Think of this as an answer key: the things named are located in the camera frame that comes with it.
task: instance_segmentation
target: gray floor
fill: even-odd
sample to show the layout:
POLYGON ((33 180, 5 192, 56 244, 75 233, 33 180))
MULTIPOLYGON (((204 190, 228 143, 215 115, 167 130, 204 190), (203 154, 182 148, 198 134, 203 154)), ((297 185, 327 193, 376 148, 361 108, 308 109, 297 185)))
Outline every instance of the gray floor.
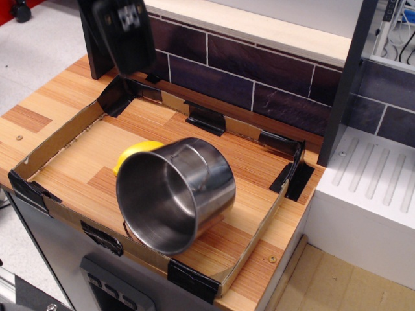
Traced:
MULTIPOLYGON (((30 21, 1 25, 0 115, 85 54, 76 0, 48 0, 32 9, 30 21)), ((0 209, 0 259, 5 269, 66 303, 11 207, 0 209)))

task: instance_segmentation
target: black tape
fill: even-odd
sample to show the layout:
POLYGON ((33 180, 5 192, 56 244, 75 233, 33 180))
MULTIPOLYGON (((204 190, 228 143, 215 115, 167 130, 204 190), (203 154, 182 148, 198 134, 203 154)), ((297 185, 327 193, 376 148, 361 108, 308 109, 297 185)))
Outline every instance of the black tape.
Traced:
POLYGON ((86 222, 80 221, 82 230, 98 245, 109 249, 113 254, 121 256, 124 253, 123 245, 116 238, 104 231, 98 230, 86 222))
POLYGON ((300 148, 300 142, 264 130, 259 135, 258 141, 289 156, 294 156, 300 148))
POLYGON ((189 117, 186 119, 187 123, 216 136, 221 136, 225 132, 226 121, 223 114, 187 100, 184 103, 189 105, 189 117))
POLYGON ((149 82, 151 82, 151 83, 156 84, 156 83, 158 83, 158 82, 160 82, 160 81, 161 81, 161 78, 160 78, 160 77, 158 77, 158 76, 156 76, 154 73, 149 73, 149 74, 147 75, 147 77, 146 77, 146 79, 145 79, 145 80, 147 80, 147 81, 149 81, 149 82))
POLYGON ((8 173, 8 178, 12 184, 13 190, 16 196, 28 203, 29 205, 39 209, 41 212, 49 215, 49 210, 46 208, 43 196, 48 196, 49 198, 62 202, 57 196, 51 194, 47 189, 43 188, 40 184, 35 181, 29 183, 25 181, 18 173, 14 170, 11 170, 8 173))
POLYGON ((279 193, 284 182, 289 179, 290 183, 285 197, 294 201, 298 201, 314 172, 314 168, 304 161, 305 142, 298 142, 298 145, 299 148, 294 153, 294 161, 285 166, 270 186, 270 190, 279 193))
POLYGON ((98 97, 102 110, 118 117, 138 97, 161 101, 161 91, 138 81, 116 76, 98 97))
POLYGON ((169 262, 167 279, 210 304, 213 304, 219 289, 219 282, 175 259, 169 262))

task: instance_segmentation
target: metal pot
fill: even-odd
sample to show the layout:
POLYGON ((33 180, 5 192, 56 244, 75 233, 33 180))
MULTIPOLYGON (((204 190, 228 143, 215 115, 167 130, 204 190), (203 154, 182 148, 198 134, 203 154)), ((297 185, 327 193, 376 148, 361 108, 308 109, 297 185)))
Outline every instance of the metal pot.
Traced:
POLYGON ((165 255, 185 251, 235 201, 228 162, 211 144, 186 138, 131 155, 119 169, 117 199, 133 234, 165 255))

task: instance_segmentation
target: pot handle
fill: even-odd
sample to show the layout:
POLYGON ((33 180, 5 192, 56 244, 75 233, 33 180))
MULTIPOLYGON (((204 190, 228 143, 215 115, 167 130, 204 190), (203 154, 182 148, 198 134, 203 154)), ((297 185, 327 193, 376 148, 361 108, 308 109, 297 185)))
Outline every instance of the pot handle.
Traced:
POLYGON ((199 151, 197 151, 194 147, 192 147, 191 145, 189 145, 189 144, 185 144, 185 145, 183 145, 175 154, 173 154, 172 156, 171 156, 171 163, 173 163, 173 159, 175 158, 175 157, 177 157, 185 148, 188 148, 188 149, 190 149, 190 150, 192 150, 199 158, 200 158, 200 160, 202 160, 202 162, 203 162, 203 164, 204 164, 204 166, 205 166, 205 168, 206 168, 206 175, 205 175, 205 177, 203 178, 203 180, 202 180, 202 182, 200 182, 200 184, 199 184, 199 186, 196 188, 197 190, 202 190, 202 187, 206 184, 206 181, 208 180, 208 178, 210 177, 210 175, 211 175, 211 172, 210 172, 210 168, 209 168, 209 165, 208 165, 208 163, 206 162, 206 160, 204 159, 204 157, 202 157, 202 155, 199 153, 199 151))

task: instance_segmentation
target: wood grain surface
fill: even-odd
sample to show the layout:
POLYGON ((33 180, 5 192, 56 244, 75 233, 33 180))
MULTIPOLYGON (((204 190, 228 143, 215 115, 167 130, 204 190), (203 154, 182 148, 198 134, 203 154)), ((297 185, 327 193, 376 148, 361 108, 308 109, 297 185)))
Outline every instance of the wood grain surface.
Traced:
MULTIPOLYGON (((88 59, 84 57, 1 117, 0 184, 11 189, 7 172, 93 102, 114 74, 112 71, 98 81, 92 80, 88 59)), ((228 132, 217 137, 186 123, 185 116, 178 112, 135 99, 118 118, 105 116, 97 121, 31 180, 76 213, 126 236, 112 174, 119 155, 140 141, 167 144, 184 137, 198 137, 213 144, 235 175, 237 195, 229 216, 185 253, 175 256, 199 272, 221 280, 237 262, 278 196, 268 188, 290 159, 275 150, 228 132)), ((283 200, 228 293, 215 301, 222 309, 255 309, 324 170, 316 165, 316 154, 307 151, 306 159, 316 168, 310 182, 298 202, 283 200), (277 261, 270 262, 269 256, 277 261)))
POLYGON ((415 291, 311 246, 288 265, 290 275, 277 285, 275 306, 266 311, 407 311, 415 291))

